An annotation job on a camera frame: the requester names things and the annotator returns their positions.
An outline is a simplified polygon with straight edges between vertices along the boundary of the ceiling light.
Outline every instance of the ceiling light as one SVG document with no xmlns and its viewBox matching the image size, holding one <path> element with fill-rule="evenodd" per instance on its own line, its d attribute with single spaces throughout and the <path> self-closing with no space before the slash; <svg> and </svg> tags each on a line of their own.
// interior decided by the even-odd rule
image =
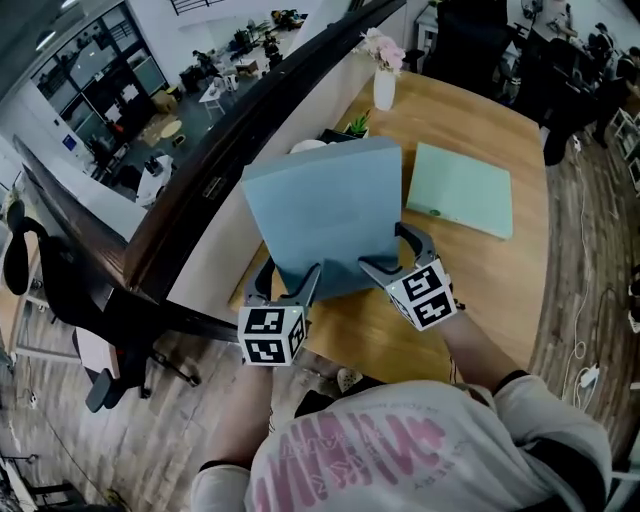
<svg viewBox="0 0 640 512">
<path fill-rule="evenodd" d="M 45 30 L 42 34 L 40 34 L 40 37 L 38 38 L 38 43 L 36 46 L 36 51 L 39 52 L 40 50 L 42 50 L 45 47 L 45 45 L 53 39 L 53 36 L 55 35 L 56 35 L 55 30 Z"/>
</svg>

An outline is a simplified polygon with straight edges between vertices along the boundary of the chair armrest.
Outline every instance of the chair armrest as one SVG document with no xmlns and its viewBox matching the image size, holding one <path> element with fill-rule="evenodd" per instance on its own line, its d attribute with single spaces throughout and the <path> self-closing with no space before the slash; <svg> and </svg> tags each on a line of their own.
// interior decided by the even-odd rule
<svg viewBox="0 0 640 512">
<path fill-rule="evenodd" d="M 100 372 L 100 375 L 98 375 L 98 378 L 93 383 L 93 387 L 84 401 L 91 412 L 98 412 L 104 405 L 113 386 L 113 382 L 113 376 L 107 368 Z"/>
</svg>

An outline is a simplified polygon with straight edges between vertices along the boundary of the small potted plant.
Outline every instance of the small potted plant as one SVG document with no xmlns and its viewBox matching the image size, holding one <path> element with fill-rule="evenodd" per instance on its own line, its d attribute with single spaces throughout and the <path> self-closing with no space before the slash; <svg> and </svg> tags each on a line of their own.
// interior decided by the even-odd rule
<svg viewBox="0 0 640 512">
<path fill-rule="evenodd" d="M 347 135 L 351 135 L 358 139 L 366 139 L 369 136 L 369 127 L 367 123 L 369 122 L 369 111 L 363 115 L 356 117 L 353 121 L 351 121 L 344 133 Z"/>
</svg>

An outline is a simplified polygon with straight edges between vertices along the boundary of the white cable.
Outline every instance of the white cable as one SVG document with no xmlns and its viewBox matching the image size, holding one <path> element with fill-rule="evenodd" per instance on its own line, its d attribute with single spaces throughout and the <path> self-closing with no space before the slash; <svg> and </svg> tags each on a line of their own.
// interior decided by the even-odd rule
<svg viewBox="0 0 640 512">
<path fill-rule="evenodd" d="M 587 269 L 587 287 L 585 290 L 584 297 L 582 298 L 582 304 L 580 304 L 580 308 L 578 308 L 578 312 L 576 313 L 576 317 L 573 322 L 573 350 L 571 351 L 571 354 L 569 355 L 569 359 L 567 360 L 567 369 L 564 373 L 564 382 L 562 384 L 562 400 L 564 400 L 567 395 L 567 379 L 569 378 L 569 369 L 571 368 L 571 360 L 575 356 L 575 358 L 578 361 L 582 361 L 587 355 L 587 345 L 585 344 L 584 341 L 578 341 L 578 320 L 580 319 L 580 315 L 584 310 L 584 307 L 587 303 L 587 298 L 589 297 L 589 291 L 591 290 L 591 261 L 589 260 L 589 251 L 587 250 L 587 242 L 584 236 L 584 210 L 585 210 L 585 204 L 587 202 L 586 200 L 587 182 L 585 181 L 584 175 L 582 174 L 582 169 L 578 164 L 578 155 L 580 154 L 580 151 L 582 149 L 580 145 L 580 141 L 575 135 L 573 136 L 573 140 L 574 140 L 574 146 L 576 149 L 576 168 L 578 169 L 578 174 L 580 175 L 580 181 L 582 181 L 582 207 L 580 209 L 580 237 L 582 238 L 582 249 L 584 250 L 584 263 Z M 591 402 L 591 398 L 595 393 L 596 386 L 598 385 L 598 379 L 596 378 L 593 383 L 591 394 L 589 395 L 589 399 L 587 400 L 587 403 L 584 406 L 584 408 L 582 408 L 578 386 L 580 384 L 580 377 L 582 377 L 582 375 L 587 371 L 589 371 L 588 367 L 582 367 L 578 372 L 578 375 L 576 375 L 576 378 L 573 383 L 573 397 L 572 397 L 573 406 L 583 411 L 586 410 L 586 408 L 589 406 L 589 403 Z"/>
</svg>

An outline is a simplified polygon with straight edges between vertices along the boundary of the white chair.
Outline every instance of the white chair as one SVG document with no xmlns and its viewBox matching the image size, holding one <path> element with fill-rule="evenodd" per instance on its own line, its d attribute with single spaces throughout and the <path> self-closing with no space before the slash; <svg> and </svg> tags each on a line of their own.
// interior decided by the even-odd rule
<svg viewBox="0 0 640 512">
<path fill-rule="evenodd" d="M 616 128 L 614 138 L 620 142 L 624 159 L 635 158 L 640 149 L 640 115 L 634 118 L 628 112 L 618 109 L 610 124 Z"/>
</svg>

